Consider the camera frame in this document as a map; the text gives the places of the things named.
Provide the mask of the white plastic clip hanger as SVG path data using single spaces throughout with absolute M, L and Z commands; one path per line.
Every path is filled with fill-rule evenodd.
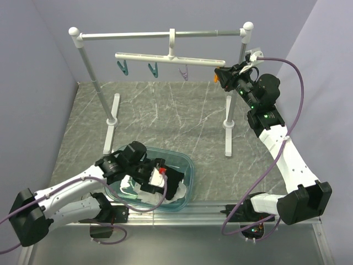
M 180 65 L 195 65 L 195 66 L 210 66 L 210 67 L 224 67 L 226 62 L 224 60 L 214 59 L 200 59 L 193 57 L 178 57 L 175 55 L 175 29 L 169 29 L 169 53 L 168 55 L 150 55 L 150 54 L 134 54 L 117 52 L 116 59 L 132 60 L 132 61 L 153 61 L 160 63 L 172 63 Z

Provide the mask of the black underwear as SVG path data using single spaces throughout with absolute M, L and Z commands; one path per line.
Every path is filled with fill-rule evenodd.
M 167 176 L 167 193 L 166 200 L 172 200 L 177 192 L 179 183 L 184 179 L 184 173 L 179 172 L 171 167 L 164 166 L 165 175 Z

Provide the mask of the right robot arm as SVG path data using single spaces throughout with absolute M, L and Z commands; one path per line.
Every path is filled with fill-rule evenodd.
M 280 80 L 265 73 L 253 81 L 252 67 L 245 62 L 216 68 L 221 87 L 236 91 L 249 106 L 248 123 L 265 145 L 285 182 L 285 195 L 251 194 L 243 207 L 244 216 L 254 221 L 262 213 L 277 215 L 287 225 L 321 216 L 332 194 L 328 182 L 321 182 L 309 169 L 291 140 L 275 103 L 280 96 Z

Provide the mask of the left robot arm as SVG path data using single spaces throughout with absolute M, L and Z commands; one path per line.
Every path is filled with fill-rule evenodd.
M 85 200 L 78 197 L 101 186 L 132 177 L 151 193 L 161 192 L 166 198 L 170 191 L 163 159 L 147 159 L 147 148 L 134 141 L 123 150 L 105 155 L 82 173 L 53 187 L 37 192 L 24 189 L 17 194 L 9 220 L 20 246 L 32 246 L 59 226 L 75 221 L 107 221 L 112 205 L 102 193 L 93 193 Z

